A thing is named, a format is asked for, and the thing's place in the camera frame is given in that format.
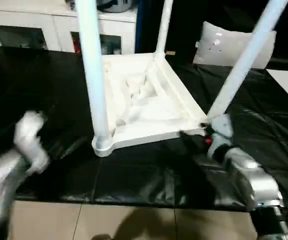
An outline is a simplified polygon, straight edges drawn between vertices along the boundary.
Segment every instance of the white cabinet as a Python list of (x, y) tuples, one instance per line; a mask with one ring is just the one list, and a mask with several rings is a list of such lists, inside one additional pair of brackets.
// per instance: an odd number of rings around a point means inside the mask
[[(73, 16), (54, 16), (54, 22), (62, 51), (74, 52), (72, 33), (79, 32), (77, 18)], [(120, 43), (116, 44), (120, 45), (119, 48), (122, 54), (133, 54), (135, 52), (135, 23), (100, 19), (99, 32), (103, 37), (102, 47), (105, 41), (109, 41), (107, 36), (115, 36), (120, 38)]]
[(31, 35), (35, 38), (43, 38), (48, 50), (61, 51), (51, 15), (0, 11), (0, 46), (11, 46), (11, 44), (2, 43), (10, 42), (11, 36), (18, 32), (23, 33), (22, 36)]
[[(136, 9), (98, 12), (102, 50), (135, 53), (136, 18)], [(78, 33), (77, 13), (64, 0), (0, 0), (0, 46), (75, 52)]]

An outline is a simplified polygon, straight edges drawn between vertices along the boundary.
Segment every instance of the white plastic leg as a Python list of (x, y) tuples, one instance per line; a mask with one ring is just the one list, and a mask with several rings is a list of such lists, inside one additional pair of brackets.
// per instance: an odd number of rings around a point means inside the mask
[(173, 0), (165, 0), (162, 19), (159, 27), (158, 42), (156, 47), (157, 56), (165, 56), (165, 46), (167, 40), (170, 16), (172, 13)]
[(225, 113), (227, 107), (233, 100), (239, 87), (248, 74), (258, 53), (263, 48), (269, 32), (275, 27), (287, 2), (288, 0), (270, 0), (268, 2), (264, 12), (256, 24), (252, 39), (227, 77), (224, 86), (220, 90), (215, 102), (207, 114), (208, 118), (213, 118)]
[(76, 7), (87, 91), (95, 133), (92, 146), (98, 156), (105, 157), (112, 152), (113, 141), (108, 130), (96, 0), (77, 0)]

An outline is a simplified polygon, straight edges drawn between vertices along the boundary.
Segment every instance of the black plastic sheet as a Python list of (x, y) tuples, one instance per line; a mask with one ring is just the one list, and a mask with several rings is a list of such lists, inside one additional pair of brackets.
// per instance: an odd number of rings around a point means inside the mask
[[(173, 68), (207, 112), (229, 67)], [(12, 145), (14, 124), (41, 111), (40, 131), (52, 163), (31, 176), (17, 199), (244, 211), (226, 173), (183, 136), (95, 156), (83, 63), (73, 53), (0, 47), (0, 153)], [(252, 70), (227, 110), (234, 143), (276, 178), (288, 207), (288, 95), (264, 70)]]

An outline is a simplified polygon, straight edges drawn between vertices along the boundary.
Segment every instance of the glass cabinet door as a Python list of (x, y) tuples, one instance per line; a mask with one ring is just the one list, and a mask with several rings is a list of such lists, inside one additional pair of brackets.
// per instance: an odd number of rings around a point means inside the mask
[(0, 26), (0, 43), (5, 47), (48, 50), (41, 28)]
[[(78, 32), (71, 32), (75, 53), (81, 53), (80, 39)], [(102, 55), (121, 54), (121, 37), (100, 34)]]

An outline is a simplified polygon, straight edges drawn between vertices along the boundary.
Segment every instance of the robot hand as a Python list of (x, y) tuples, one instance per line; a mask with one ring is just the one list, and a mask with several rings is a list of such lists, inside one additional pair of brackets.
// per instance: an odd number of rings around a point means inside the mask
[(213, 118), (206, 127), (207, 156), (228, 172), (246, 202), (259, 240), (288, 240), (288, 223), (283, 215), (283, 198), (275, 179), (250, 155), (232, 143), (229, 115)]
[(0, 225), (6, 224), (17, 187), (31, 173), (41, 173), (49, 158), (37, 138), (43, 118), (29, 111), (16, 124), (14, 148), (0, 155)]

